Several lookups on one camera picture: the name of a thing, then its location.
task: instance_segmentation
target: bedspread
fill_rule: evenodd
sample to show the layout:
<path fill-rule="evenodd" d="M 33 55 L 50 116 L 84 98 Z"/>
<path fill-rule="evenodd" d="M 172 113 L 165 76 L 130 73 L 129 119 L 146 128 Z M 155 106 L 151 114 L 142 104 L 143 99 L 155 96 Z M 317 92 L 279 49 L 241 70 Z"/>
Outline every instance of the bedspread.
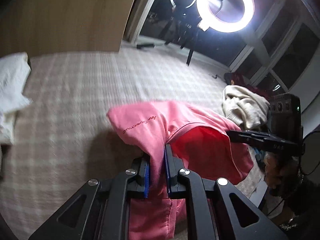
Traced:
<path fill-rule="evenodd" d="M 0 212 L 27 239 L 90 178 L 106 179 L 131 166 L 141 150 L 124 144 L 106 118 L 115 105 L 177 100 L 222 114 L 226 84 L 200 64 L 161 50 L 122 46 L 119 53 L 60 53 L 31 58 L 15 145 L 4 155 Z M 256 163 L 237 185 L 247 196 L 262 174 Z"/>

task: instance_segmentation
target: hand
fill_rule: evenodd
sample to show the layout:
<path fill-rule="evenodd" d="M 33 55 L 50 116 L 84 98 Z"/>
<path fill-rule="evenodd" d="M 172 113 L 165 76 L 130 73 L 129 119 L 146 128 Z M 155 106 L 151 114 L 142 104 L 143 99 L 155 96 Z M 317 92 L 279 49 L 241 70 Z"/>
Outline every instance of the hand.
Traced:
<path fill-rule="evenodd" d="M 265 163 L 265 182 L 270 188 L 276 188 L 281 184 L 282 177 L 296 174 L 298 171 L 298 162 L 294 159 L 288 161 L 285 166 L 280 167 L 278 155 L 267 153 L 263 162 Z"/>

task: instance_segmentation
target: pink shirt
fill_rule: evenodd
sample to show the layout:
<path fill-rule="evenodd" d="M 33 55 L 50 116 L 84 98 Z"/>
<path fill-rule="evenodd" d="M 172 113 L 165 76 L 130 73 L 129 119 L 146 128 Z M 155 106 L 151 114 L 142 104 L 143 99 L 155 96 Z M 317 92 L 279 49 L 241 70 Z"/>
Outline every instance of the pink shirt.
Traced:
<path fill-rule="evenodd" d="M 145 200 L 131 200 L 130 240 L 171 239 L 176 220 L 185 218 L 185 201 L 170 200 L 164 176 L 164 145 L 201 177 L 227 178 L 238 184 L 253 167 L 246 144 L 230 143 L 228 130 L 240 130 L 210 109 L 190 104 L 144 102 L 111 108 L 108 118 L 127 144 L 150 155 L 150 190 Z"/>

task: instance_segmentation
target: screw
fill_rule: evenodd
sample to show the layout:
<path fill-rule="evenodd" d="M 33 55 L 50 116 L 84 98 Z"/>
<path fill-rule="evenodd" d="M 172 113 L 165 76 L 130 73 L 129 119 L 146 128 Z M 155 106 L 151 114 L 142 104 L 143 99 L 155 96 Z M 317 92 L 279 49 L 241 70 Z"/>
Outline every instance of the screw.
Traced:
<path fill-rule="evenodd" d="M 179 172 L 180 172 L 181 175 L 188 175 L 188 174 L 190 174 L 190 171 L 189 171 L 188 169 L 181 169 Z"/>
<path fill-rule="evenodd" d="M 228 181 L 227 181 L 227 179 L 225 179 L 225 178 L 219 178 L 219 179 L 217 180 L 217 182 L 218 182 L 221 186 L 225 186 L 225 185 L 228 184 Z"/>
<path fill-rule="evenodd" d="M 88 184 L 89 186 L 95 186 L 98 184 L 98 181 L 96 179 L 89 179 Z"/>
<path fill-rule="evenodd" d="M 136 171 L 135 171 L 134 169 L 127 169 L 127 170 L 125 171 L 125 174 L 127 174 L 127 175 L 134 175 L 134 174 L 136 174 Z"/>

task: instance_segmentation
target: ring light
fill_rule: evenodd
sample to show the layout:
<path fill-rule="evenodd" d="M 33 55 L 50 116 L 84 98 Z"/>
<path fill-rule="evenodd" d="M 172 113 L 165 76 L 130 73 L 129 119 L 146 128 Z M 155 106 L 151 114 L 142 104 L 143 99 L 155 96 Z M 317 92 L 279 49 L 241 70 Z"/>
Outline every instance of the ring light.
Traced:
<path fill-rule="evenodd" d="M 247 26 L 254 14 L 254 0 L 242 0 L 244 3 L 244 15 L 238 22 L 229 23 L 216 17 L 209 7 L 209 0 L 197 0 L 197 9 L 202 18 L 202 25 L 209 26 L 219 32 L 232 33 Z"/>
<path fill-rule="evenodd" d="M 174 0 L 170 0 L 171 4 L 172 4 L 172 7 L 175 8 L 176 7 L 176 4 L 174 3 Z M 193 4 L 196 2 L 196 0 L 193 0 L 192 3 L 190 3 L 190 5 L 188 5 L 186 7 L 186 9 L 188 9 L 189 7 L 193 6 Z"/>

